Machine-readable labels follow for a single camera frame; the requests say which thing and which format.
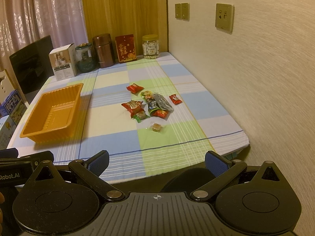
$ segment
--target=metal screw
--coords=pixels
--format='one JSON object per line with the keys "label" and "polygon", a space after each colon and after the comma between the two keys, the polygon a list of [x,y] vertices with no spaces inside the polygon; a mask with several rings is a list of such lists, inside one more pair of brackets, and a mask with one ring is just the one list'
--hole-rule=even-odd
{"label": "metal screw", "polygon": [[208,193],[203,190],[198,190],[193,192],[193,196],[196,198],[206,198],[208,196]]}
{"label": "metal screw", "polygon": [[117,191],[117,190],[111,190],[111,191],[107,192],[107,196],[109,198],[119,198],[120,196],[122,196],[122,192]]}

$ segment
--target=plaid tablecloth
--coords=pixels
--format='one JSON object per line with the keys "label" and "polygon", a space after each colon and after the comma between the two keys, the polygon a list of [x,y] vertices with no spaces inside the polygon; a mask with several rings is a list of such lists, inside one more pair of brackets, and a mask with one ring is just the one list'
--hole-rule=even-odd
{"label": "plaid tablecloth", "polygon": [[[81,82],[80,113],[71,140],[40,145],[19,137],[42,93]],[[174,112],[167,120],[151,117],[137,123],[121,106],[131,99],[142,100],[139,94],[127,91],[126,86],[132,83],[166,99],[176,94],[183,103],[173,105]],[[163,125],[162,133],[148,130],[152,123]],[[142,58],[62,81],[50,77],[27,109],[8,148],[16,147],[20,156],[50,150],[58,165],[107,150],[110,164],[100,177],[117,183],[203,162],[208,150],[232,158],[248,145],[246,134],[220,103],[172,55],[162,53],[158,59]]]}

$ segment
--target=beige wall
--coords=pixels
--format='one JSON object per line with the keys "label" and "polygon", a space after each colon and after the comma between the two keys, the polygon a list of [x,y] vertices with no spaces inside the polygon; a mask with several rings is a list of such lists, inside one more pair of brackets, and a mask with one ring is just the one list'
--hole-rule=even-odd
{"label": "beige wall", "polygon": [[[174,4],[190,3],[190,21]],[[216,3],[235,6],[215,28]],[[299,235],[315,235],[315,0],[168,0],[169,50],[249,137],[245,161],[273,160],[302,203]]]}

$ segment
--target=triangular cutout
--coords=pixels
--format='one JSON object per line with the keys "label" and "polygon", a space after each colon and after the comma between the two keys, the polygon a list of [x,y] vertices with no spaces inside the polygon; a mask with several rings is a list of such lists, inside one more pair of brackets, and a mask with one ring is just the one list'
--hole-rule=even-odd
{"label": "triangular cutout", "polygon": [[262,178],[264,180],[280,181],[272,167],[267,167]]}
{"label": "triangular cutout", "polygon": [[54,178],[50,169],[48,167],[43,167],[38,176],[36,177],[36,181],[52,179]]}

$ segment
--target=light switch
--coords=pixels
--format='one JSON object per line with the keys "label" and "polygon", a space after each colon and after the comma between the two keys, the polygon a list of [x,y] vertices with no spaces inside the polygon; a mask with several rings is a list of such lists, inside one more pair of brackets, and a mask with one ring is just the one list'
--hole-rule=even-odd
{"label": "light switch", "polygon": [[175,18],[182,19],[182,5],[180,3],[175,4]]}
{"label": "light switch", "polygon": [[182,19],[189,20],[189,3],[182,3]]}
{"label": "light switch", "polygon": [[215,12],[215,27],[232,32],[233,23],[234,6],[231,4],[217,3]]}

